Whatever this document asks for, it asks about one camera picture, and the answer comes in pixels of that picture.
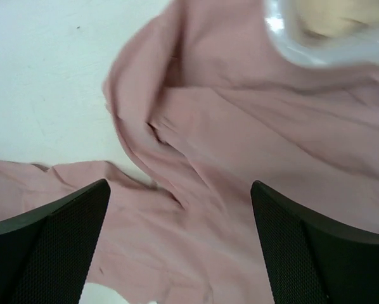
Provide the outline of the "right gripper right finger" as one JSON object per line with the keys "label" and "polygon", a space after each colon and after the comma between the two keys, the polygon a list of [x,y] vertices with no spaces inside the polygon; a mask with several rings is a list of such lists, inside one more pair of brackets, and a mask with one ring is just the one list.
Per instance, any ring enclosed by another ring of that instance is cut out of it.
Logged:
{"label": "right gripper right finger", "polygon": [[379,303],[379,234],[306,208],[260,181],[250,194],[275,303]]}

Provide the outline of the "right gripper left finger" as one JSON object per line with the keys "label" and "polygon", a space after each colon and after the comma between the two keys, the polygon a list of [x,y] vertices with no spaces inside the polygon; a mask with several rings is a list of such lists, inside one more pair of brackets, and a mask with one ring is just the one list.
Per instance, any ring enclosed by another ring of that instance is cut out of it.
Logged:
{"label": "right gripper left finger", "polygon": [[109,200],[101,179],[0,221],[0,303],[78,303]]}

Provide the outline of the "pink trousers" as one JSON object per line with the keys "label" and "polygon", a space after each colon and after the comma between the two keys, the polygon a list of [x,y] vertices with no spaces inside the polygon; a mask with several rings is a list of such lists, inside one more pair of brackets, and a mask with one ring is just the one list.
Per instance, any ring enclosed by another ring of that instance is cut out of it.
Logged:
{"label": "pink trousers", "polygon": [[260,1],[173,1],[116,57],[106,105],[152,186],[107,161],[0,160],[0,220],[106,179],[88,279],[131,303],[272,303],[254,181],[379,233],[379,67],[295,66],[262,12]]}

